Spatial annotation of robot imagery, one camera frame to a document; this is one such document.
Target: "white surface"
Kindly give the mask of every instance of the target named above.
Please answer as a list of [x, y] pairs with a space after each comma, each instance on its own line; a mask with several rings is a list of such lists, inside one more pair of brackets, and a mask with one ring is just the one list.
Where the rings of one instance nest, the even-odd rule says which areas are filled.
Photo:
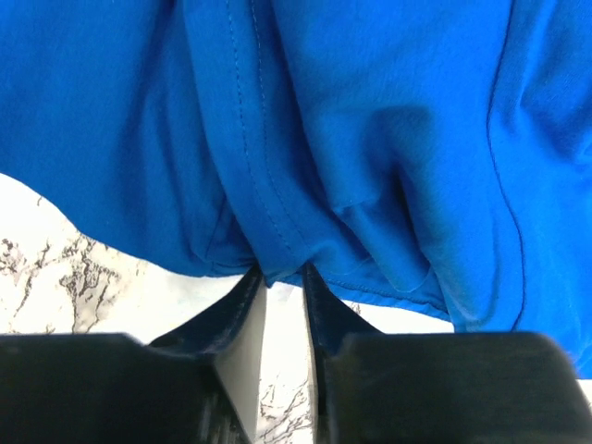
[[[183, 277], [89, 240], [46, 200], [0, 175], [0, 332], [125, 331], [148, 342], [225, 295], [237, 277]], [[311, 443], [302, 293], [267, 296], [258, 442]], [[351, 304], [388, 333], [448, 332], [403, 310]], [[592, 381], [583, 388], [592, 394]]]

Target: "white marble table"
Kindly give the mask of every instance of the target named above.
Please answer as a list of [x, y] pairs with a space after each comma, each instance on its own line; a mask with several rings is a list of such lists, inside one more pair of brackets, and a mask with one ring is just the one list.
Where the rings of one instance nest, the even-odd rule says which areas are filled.
[[[0, 175], [0, 332], [123, 331], [148, 342], [192, 318], [238, 277], [184, 277], [82, 236], [49, 202]], [[403, 310], [353, 304], [388, 333], [452, 331]], [[258, 442], [311, 443], [302, 292], [268, 292]], [[592, 392], [592, 381], [583, 386]]]

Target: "marble surface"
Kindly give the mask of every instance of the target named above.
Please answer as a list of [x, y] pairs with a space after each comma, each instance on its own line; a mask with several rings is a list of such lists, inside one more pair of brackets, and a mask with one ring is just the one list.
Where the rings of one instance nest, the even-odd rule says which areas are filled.
[[[238, 277], [184, 277], [81, 235], [49, 202], [0, 175], [0, 332], [123, 331], [141, 342], [192, 318]], [[302, 292], [268, 292], [257, 442], [311, 443], [310, 353]], [[452, 331], [436, 319], [351, 304], [388, 333]], [[584, 381], [592, 392], [592, 381]]]

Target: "blue shirt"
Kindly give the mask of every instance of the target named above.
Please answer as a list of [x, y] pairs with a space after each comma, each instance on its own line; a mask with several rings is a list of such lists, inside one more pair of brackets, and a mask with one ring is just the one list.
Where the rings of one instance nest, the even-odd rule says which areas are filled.
[[175, 272], [535, 330], [592, 377], [592, 3], [0, 2], [0, 172]]

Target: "black robotic claw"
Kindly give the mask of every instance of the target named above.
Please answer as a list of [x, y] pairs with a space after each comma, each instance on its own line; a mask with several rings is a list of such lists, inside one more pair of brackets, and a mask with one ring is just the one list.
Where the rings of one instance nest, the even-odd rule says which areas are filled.
[[535, 334], [385, 335], [303, 270], [318, 443], [588, 443], [563, 352]]
[[252, 442], [264, 322], [254, 268], [149, 346], [126, 335], [3, 336], [0, 442]]

